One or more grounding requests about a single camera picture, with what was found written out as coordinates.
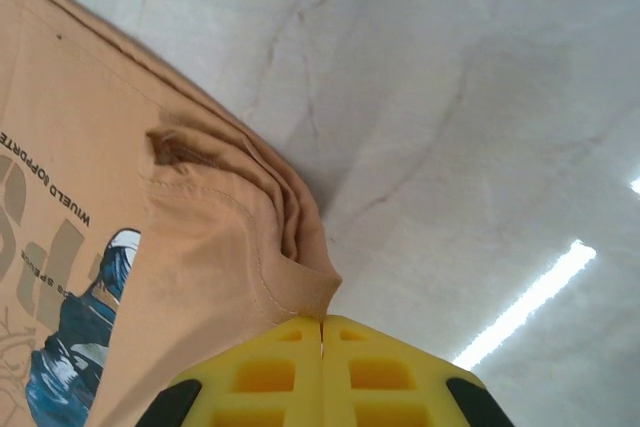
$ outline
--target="printed graphic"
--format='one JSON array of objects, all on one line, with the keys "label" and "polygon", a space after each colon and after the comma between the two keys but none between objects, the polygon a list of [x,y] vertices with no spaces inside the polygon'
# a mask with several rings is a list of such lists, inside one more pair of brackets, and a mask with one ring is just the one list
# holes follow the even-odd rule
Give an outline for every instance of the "printed graphic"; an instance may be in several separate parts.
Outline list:
[{"label": "printed graphic", "polygon": [[41,427],[81,427],[96,394],[111,329],[138,251],[140,233],[118,232],[105,248],[97,278],[79,297],[69,293],[58,331],[31,354],[26,387],[31,415]]}]

